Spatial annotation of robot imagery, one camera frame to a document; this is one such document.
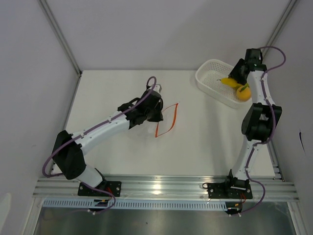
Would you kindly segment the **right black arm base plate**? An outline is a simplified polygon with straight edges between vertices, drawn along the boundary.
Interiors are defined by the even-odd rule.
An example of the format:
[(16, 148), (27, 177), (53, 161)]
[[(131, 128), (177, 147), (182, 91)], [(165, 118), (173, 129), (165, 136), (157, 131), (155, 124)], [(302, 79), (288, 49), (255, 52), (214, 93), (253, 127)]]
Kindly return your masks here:
[(208, 193), (210, 199), (252, 199), (252, 190), (248, 188), (229, 187), (226, 183), (209, 183), (202, 184), (202, 188)]

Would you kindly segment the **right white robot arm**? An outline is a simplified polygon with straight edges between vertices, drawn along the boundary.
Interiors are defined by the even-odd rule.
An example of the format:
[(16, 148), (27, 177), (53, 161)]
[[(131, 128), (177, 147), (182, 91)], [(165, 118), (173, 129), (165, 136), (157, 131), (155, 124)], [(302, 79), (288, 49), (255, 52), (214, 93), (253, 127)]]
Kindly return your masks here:
[(249, 85), (252, 105), (243, 119), (241, 132), (243, 145), (238, 159), (230, 170), (223, 186), (224, 194), (235, 197), (250, 190), (250, 167), (265, 144), (271, 141), (282, 114), (282, 107), (275, 105), (268, 88), (269, 69), (263, 63), (260, 48), (246, 50), (244, 59), (240, 59), (229, 77), (242, 85)]

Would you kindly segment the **clear orange zip top bag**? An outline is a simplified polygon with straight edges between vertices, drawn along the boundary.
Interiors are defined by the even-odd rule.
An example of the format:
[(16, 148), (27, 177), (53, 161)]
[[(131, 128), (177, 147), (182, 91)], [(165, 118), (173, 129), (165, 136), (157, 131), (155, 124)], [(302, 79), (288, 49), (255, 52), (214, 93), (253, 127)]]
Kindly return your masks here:
[(179, 102), (169, 105), (162, 110), (163, 120), (149, 122), (143, 129), (143, 134), (148, 138), (159, 138), (171, 132), (177, 122)]

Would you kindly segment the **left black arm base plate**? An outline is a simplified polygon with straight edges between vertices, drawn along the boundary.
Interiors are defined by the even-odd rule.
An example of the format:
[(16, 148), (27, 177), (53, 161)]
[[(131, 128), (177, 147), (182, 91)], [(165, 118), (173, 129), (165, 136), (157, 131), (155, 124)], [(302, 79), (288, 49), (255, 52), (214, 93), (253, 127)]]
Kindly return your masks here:
[[(106, 181), (101, 183), (96, 189), (106, 191), (114, 195), (115, 197), (119, 197), (122, 189), (121, 181)], [(94, 189), (90, 189), (83, 183), (80, 183), (78, 188), (78, 196), (89, 196), (89, 197), (105, 197), (109, 196), (106, 193), (96, 191)]]

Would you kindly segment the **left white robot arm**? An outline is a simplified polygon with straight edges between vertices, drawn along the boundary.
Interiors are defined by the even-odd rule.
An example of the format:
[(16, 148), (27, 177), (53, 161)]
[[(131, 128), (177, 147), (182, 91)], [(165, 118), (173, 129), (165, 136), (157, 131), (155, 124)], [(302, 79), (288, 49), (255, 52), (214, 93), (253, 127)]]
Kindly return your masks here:
[(140, 98), (122, 104), (113, 115), (90, 129), (68, 133), (66, 130), (58, 134), (52, 158), (61, 173), (68, 179), (77, 179), (87, 184), (96, 196), (106, 191), (105, 178), (96, 168), (85, 163), (85, 155), (98, 144), (115, 134), (129, 130), (145, 121), (160, 122), (163, 120), (163, 100), (160, 85), (148, 88)]

